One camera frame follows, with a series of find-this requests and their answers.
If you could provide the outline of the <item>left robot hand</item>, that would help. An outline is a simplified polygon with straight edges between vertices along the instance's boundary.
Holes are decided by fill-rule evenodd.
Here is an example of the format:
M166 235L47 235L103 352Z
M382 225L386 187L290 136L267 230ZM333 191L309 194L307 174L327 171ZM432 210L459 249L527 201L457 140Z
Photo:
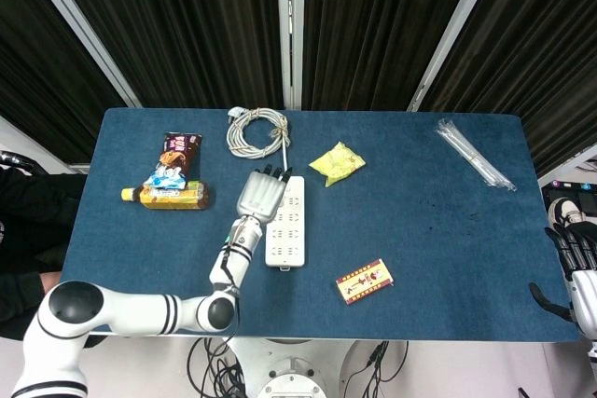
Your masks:
M268 164L261 171L251 172L237 201L238 215L253 217L261 225L272 222L292 171L292 168L274 169L271 164Z

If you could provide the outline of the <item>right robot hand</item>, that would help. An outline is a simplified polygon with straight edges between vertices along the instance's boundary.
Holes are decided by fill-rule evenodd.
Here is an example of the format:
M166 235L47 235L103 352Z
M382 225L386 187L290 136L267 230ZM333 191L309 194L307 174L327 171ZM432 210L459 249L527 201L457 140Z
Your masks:
M530 293L543 310L574 323L579 332L596 340L596 241L556 224L546 227L545 233L553 242L559 257L570 304L560 306L549 301L534 282Z

